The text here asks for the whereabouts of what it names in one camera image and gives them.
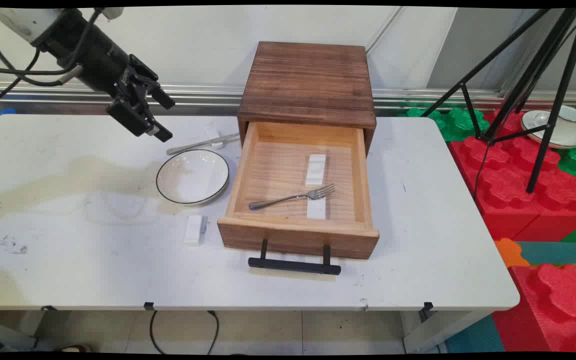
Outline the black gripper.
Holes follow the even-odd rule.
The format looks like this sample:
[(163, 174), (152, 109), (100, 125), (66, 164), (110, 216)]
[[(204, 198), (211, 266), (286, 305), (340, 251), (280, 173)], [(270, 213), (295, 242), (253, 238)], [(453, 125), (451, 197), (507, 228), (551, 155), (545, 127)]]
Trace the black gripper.
[[(80, 10), (64, 9), (35, 40), (35, 46), (42, 52), (51, 54), (58, 66), (66, 69), (87, 25), (89, 21), (83, 17)], [(82, 71), (76, 78), (94, 91), (105, 92), (114, 97), (115, 85), (122, 83), (128, 87), (133, 84), (142, 88), (146, 95), (150, 95), (166, 110), (176, 105), (176, 101), (159, 83), (157, 73), (134, 54), (128, 55), (96, 25), (92, 25), (87, 32), (75, 64), (82, 66)], [(154, 118), (144, 99), (138, 99), (133, 104), (125, 96), (117, 96), (106, 107), (106, 112), (136, 137), (146, 134), (162, 142), (173, 137), (173, 133)]]

